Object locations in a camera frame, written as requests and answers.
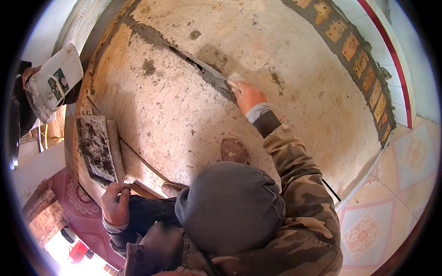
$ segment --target shoe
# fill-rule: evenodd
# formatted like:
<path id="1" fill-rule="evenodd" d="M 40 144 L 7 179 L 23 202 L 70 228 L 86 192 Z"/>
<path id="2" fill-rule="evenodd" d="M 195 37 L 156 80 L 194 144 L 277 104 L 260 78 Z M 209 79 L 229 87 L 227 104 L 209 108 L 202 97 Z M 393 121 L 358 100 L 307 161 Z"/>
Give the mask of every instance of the shoe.
<path id="1" fill-rule="evenodd" d="M 184 184 L 176 184 L 164 182 L 161 185 L 161 191 L 168 197 L 176 197 L 184 188 L 187 188 Z"/>
<path id="2" fill-rule="evenodd" d="M 238 137 L 228 136 L 221 142 L 222 161 L 250 165 L 250 156 Z"/>

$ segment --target red object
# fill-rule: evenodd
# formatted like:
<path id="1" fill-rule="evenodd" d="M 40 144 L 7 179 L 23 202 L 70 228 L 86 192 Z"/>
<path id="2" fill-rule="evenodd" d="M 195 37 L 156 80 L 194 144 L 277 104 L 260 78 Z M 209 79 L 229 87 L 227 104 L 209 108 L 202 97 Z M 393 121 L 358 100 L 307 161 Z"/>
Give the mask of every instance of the red object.
<path id="1" fill-rule="evenodd" d="M 89 249 L 81 242 L 77 241 L 77 243 L 72 247 L 69 251 L 69 260 L 73 264 L 78 264 L 84 258 L 84 254 Z"/>

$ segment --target bucket label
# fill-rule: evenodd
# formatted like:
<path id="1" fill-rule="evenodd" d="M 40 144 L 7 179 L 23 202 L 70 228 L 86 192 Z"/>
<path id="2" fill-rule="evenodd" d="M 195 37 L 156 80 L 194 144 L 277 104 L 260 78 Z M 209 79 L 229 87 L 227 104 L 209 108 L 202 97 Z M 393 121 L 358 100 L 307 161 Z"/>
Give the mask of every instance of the bucket label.
<path id="1" fill-rule="evenodd" d="M 63 95 L 66 94 L 66 92 L 69 90 L 68 81 L 65 78 L 65 75 L 63 74 L 63 71 L 61 68 L 59 68 L 55 73 L 54 77 L 57 78 L 58 82 L 61 85 L 61 88 L 63 89 Z M 48 79 L 49 86 L 51 87 L 52 93 L 54 94 L 55 98 L 57 98 L 57 101 L 59 101 L 63 95 L 60 93 L 57 83 L 54 79 Z"/>

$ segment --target hand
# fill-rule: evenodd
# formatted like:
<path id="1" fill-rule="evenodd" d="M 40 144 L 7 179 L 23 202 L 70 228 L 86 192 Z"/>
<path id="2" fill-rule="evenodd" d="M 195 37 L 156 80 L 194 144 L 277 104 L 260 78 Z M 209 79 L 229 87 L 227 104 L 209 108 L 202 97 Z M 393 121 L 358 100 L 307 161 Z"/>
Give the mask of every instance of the hand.
<path id="1" fill-rule="evenodd" d="M 28 67 L 23 71 L 23 74 L 22 74 L 23 89 L 26 89 L 25 85 L 26 85 L 26 82 L 28 81 L 28 79 L 30 78 L 30 76 L 32 76 L 33 74 L 40 71 L 40 68 L 41 68 L 41 66 L 38 66 L 36 68 Z"/>
<path id="2" fill-rule="evenodd" d="M 232 87 L 232 91 L 236 96 L 236 102 L 241 110 L 241 112 L 245 115 L 249 109 L 255 106 L 260 102 L 268 102 L 267 96 L 260 89 L 254 87 L 250 83 L 244 81 L 237 81 L 238 87 L 241 89 L 236 89 Z"/>
<path id="3" fill-rule="evenodd" d="M 101 196 L 103 217 L 108 223 L 121 226 L 129 223 L 129 197 L 130 184 L 111 183 L 106 192 Z"/>

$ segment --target plastic bucket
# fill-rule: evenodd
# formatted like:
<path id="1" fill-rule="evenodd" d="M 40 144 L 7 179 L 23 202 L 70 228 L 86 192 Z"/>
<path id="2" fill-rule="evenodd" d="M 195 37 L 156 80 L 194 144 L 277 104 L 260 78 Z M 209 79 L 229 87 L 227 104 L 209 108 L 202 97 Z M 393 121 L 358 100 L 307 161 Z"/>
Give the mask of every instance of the plastic bucket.
<path id="1" fill-rule="evenodd" d="M 37 117 L 47 123 L 66 94 L 82 78 L 83 67 L 75 46 L 69 43 L 53 55 L 26 84 L 26 96 Z"/>

